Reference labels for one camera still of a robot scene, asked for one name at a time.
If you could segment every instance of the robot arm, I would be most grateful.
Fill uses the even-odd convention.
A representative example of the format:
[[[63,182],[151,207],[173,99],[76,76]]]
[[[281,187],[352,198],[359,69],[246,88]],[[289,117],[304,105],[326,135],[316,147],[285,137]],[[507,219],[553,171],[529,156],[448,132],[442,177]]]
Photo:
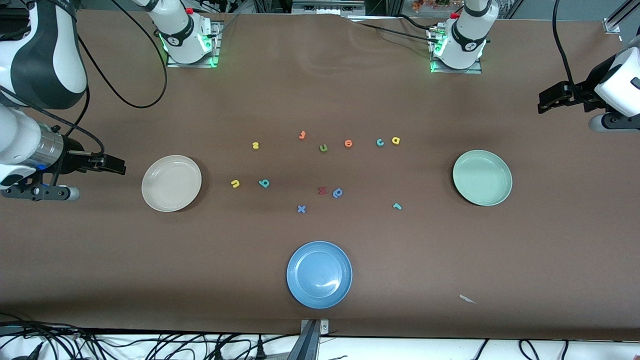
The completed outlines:
[[[467,69],[482,56],[486,36],[499,13],[494,0],[467,0],[462,14],[444,24],[446,38],[433,54],[453,69]]]
[[[68,0],[36,0],[28,6],[31,31],[20,40],[0,42],[0,85],[41,108],[68,109],[86,89],[75,9]],[[2,92],[0,104],[25,105]]]
[[[589,121],[593,131],[640,130],[640,36],[597,65],[575,89],[561,81],[540,93],[538,113],[576,104],[583,104],[585,112],[606,111]]]
[[[211,52],[211,21],[187,13],[180,0],[133,0],[144,7],[164,46],[180,63]],[[71,0],[28,2],[31,30],[22,39],[0,41],[0,190],[5,197],[73,200],[77,191],[47,188],[42,175],[73,171],[125,174],[124,161],[85,152],[82,145],[19,110],[23,106],[68,109],[82,98],[87,78],[80,56],[76,13]]]
[[[149,14],[160,32],[164,48],[183,64],[194,63],[212,51],[211,20],[193,11],[185,11],[180,0],[133,0]]]

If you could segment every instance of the green led light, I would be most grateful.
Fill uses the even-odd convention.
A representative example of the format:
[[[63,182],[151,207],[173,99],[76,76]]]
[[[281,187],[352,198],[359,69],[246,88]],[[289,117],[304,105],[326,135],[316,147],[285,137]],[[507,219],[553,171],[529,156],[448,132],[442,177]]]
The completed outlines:
[[[204,41],[202,41],[202,37],[198,37],[198,41],[200,41],[200,45],[202,46],[202,50],[209,51],[209,48],[211,47],[211,45],[206,45],[204,43]]]
[[[169,52],[169,50],[167,50],[167,49],[166,49],[166,43],[164,42],[164,39],[163,39],[162,37],[160,37],[160,41],[162,42],[162,48],[164,49],[164,51],[165,51],[166,53],[168,53],[168,52]]]

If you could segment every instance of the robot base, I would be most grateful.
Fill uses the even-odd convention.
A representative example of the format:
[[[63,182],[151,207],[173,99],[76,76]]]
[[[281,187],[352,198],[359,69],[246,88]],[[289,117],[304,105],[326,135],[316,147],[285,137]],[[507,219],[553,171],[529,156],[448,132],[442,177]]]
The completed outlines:
[[[445,23],[441,22],[437,27],[431,28],[426,31],[427,38],[436,39],[439,42],[429,43],[429,58],[431,61],[431,72],[447,72],[450,74],[482,74],[482,64],[480,63],[480,59],[476,60],[473,65],[466,69],[454,69],[445,65],[445,63],[435,56],[434,52],[438,46],[441,46],[445,29]]]
[[[223,21],[211,21],[211,34],[214,36],[207,40],[211,42],[211,51],[207,53],[205,56],[203,56],[202,59],[194,63],[184,64],[184,63],[179,63],[175,61],[171,57],[171,55],[168,53],[168,51],[166,51],[166,48],[165,48],[164,51],[167,52],[166,66],[167,67],[201,68],[201,69],[218,67],[218,58],[220,57],[220,46],[222,44],[221,32],[222,32],[222,29],[224,29],[224,25],[225,23]]]

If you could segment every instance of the metal mounting plate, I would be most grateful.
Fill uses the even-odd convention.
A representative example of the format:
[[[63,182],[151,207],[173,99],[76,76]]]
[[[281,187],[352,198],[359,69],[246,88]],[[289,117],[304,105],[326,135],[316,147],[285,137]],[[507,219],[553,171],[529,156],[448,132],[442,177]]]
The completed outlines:
[[[604,28],[604,32],[607,34],[619,34],[620,33],[620,27],[616,26],[614,28],[609,28],[608,24],[607,24],[608,19],[604,19],[602,21],[602,27]]]
[[[300,331],[305,329],[305,325],[313,319],[302,319],[300,324]],[[320,319],[320,335],[327,335],[329,333],[329,319]]]
[[[437,29],[444,28],[444,23],[439,23]],[[441,31],[426,31],[427,38],[443,41],[443,33]],[[436,45],[432,42],[429,43],[429,60],[431,65],[431,72],[446,72],[450,74],[482,74],[482,64],[480,59],[477,59],[473,65],[466,69],[453,69],[445,65],[445,63],[433,53],[435,52]]]
[[[167,58],[167,67],[188,67],[188,68],[212,68],[218,67],[218,59],[220,57],[220,46],[222,45],[222,29],[225,27],[223,21],[211,21],[211,34],[214,35],[211,38],[211,52],[206,54],[202,59],[190,63],[183,64],[176,62],[170,55]]]

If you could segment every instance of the brown tabletop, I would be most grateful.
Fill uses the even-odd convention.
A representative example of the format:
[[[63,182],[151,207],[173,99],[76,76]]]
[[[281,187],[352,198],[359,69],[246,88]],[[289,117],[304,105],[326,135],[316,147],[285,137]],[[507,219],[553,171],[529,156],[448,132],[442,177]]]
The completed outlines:
[[[80,11],[78,29],[126,98],[154,99],[159,61],[122,13]],[[559,30],[576,80],[620,47],[598,22]],[[329,318],[342,335],[637,339],[640,137],[593,133],[578,106],[537,114],[538,93],[566,79],[549,22],[498,21],[491,38],[483,75],[432,74],[420,40],[333,15],[240,15],[220,66],[169,69],[146,110],[85,60],[82,125],[127,175],[61,177],[77,202],[0,199],[0,306],[85,327],[286,333]],[[504,203],[456,192],[452,165],[471,149],[509,165]],[[140,184],[170,154],[193,158],[204,182],[190,207],[160,213]],[[347,297],[321,311],[285,280],[314,240],[340,246],[354,271]]]

